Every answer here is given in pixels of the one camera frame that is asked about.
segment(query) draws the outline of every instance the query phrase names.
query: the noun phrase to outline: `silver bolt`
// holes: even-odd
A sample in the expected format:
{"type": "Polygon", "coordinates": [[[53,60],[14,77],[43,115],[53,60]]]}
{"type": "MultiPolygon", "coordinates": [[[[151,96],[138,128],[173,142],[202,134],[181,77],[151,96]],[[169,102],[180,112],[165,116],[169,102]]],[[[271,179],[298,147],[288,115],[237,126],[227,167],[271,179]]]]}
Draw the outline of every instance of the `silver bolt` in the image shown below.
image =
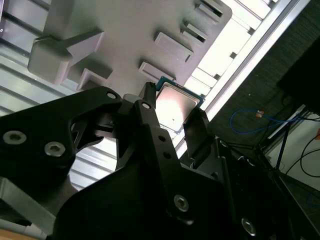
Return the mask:
{"type": "Polygon", "coordinates": [[[181,211],[186,212],[189,209],[189,203],[187,199],[185,199],[184,196],[181,196],[179,194],[174,196],[174,205],[181,211]]]}
{"type": "Polygon", "coordinates": [[[150,106],[148,104],[146,104],[146,103],[142,103],[142,106],[144,106],[146,109],[150,108],[150,106]]]}
{"type": "Polygon", "coordinates": [[[245,217],[243,217],[241,219],[241,224],[244,228],[244,230],[250,234],[250,236],[254,237],[255,235],[257,235],[257,231],[255,229],[255,226],[245,217]]]}
{"type": "Polygon", "coordinates": [[[57,141],[51,141],[44,146],[45,154],[52,157],[61,157],[65,151],[65,146],[57,141]]]}
{"type": "Polygon", "coordinates": [[[111,99],[116,99],[116,98],[117,98],[117,96],[114,95],[114,94],[111,93],[111,92],[108,92],[106,95],[107,95],[109,98],[111,98],[111,99]]]}
{"type": "Polygon", "coordinates": [[[27,140],[27,136],[21,131],[7,131],[2,138],[6,144],[10,145],[23,144],[27,140]]]}

